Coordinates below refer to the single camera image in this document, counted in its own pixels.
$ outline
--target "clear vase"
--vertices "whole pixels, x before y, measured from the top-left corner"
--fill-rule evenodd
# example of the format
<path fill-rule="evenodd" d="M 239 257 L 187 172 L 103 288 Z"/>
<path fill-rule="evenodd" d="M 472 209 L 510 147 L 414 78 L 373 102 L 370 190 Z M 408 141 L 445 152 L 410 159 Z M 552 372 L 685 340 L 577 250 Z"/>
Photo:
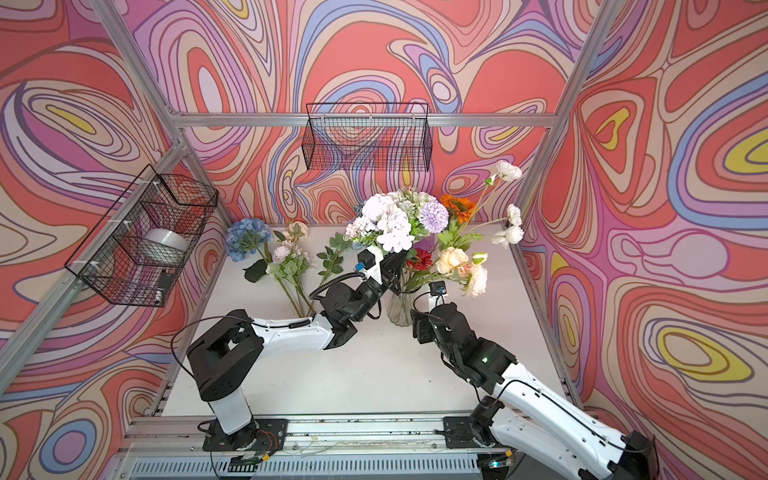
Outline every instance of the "clear vase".
<path fill-rule="evenodd" d="M 392 301 L 389 302 L 389 307 L 386 310 L 389 321 L 397 326 L 410 326 L 412 323 L 411 308 L 413 308 L 415 296 L 415 293 L 392 295 Z"/>

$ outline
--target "black wire basket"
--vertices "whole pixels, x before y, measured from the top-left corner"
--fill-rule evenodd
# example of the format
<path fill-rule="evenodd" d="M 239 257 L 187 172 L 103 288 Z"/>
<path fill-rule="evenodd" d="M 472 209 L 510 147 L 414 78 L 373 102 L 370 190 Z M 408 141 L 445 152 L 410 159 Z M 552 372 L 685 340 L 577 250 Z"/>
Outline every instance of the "black wire basket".
<path fill-rule="evenodd" d="M 109 303 L 164 306 L 218 198 L 214 187 L 185 175 L 154 172 L 138 202 L 91 258 L 72 261 L 96 227 L 65 266 Z M 75 264 L 82 265 L 77 272 Z"/>
<path fill-rule="evenodd" d="M 426 103 L 314 103 L 306 113 L 307 170 L 429 171 Z"/>

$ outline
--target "black and white robotic arm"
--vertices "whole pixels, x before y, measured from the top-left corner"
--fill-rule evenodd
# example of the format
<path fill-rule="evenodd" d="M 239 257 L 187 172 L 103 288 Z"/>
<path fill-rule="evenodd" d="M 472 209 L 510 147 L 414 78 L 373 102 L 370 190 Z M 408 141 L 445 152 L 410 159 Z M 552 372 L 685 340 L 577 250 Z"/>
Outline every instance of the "black and white robotic arm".
<path fill-rule="evenodd" d="M 196 339 L 187 350 L 202 400 L 209 402 L 229 443 L 248 449 L 258 433 L 243 390 L 257 360 L 299 350 L 344 345 L 379 304 L 384 292 L 399 292 L 406 252 L 384 256 L 370 247 L 347 273 L 310 294 L 323 310 L 307 318 L 268 320 L 234 310 Z M 343 281 L 358 277 L 356 289 Z M 639 432 L 623 435 L 592 418 L 538 381 L 497 343 L 477 338 L 454 303 L 436 305 L 445 286 L 433 286 L 430 311 L 413 311 L 413 336 L 436 343 L 447 367 L 486 396 L 470 416 L 478 446 L 504 445 L 524 452 L 572 480 L 650 480 L 657 470 L 655 447 Z M 515 413 L 512 406 L 530 420 Z"/>

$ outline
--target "orange flower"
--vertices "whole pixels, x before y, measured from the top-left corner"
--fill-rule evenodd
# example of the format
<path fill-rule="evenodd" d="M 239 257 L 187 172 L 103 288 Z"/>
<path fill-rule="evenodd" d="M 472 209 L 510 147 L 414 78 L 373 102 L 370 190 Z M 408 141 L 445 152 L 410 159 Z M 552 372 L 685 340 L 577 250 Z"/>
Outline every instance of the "orange flower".
<path fill-rule="evenodd" d="M 451 194 L 445 194 L 440 197 L 440 202 L 445 205 L 449 212 L 456 215 L 459 223 L 468 222 L 472 218 L 475 208 L 477 208 L 477 205 L 468 198 L 454 197 Z"/>

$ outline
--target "red gerbera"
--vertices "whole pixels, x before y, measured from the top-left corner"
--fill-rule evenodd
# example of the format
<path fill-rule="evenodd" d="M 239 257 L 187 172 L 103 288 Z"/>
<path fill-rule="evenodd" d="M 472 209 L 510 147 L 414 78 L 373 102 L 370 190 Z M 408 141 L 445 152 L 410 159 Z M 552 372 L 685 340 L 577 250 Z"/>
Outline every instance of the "red gerbera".
<path fill-rule="evenodd" d="M 406 260 L 408 266 L 416 271 L 429 270 L 432 266 L 432 254 L 422 248 L 416 249 L 416 256 Z"/>

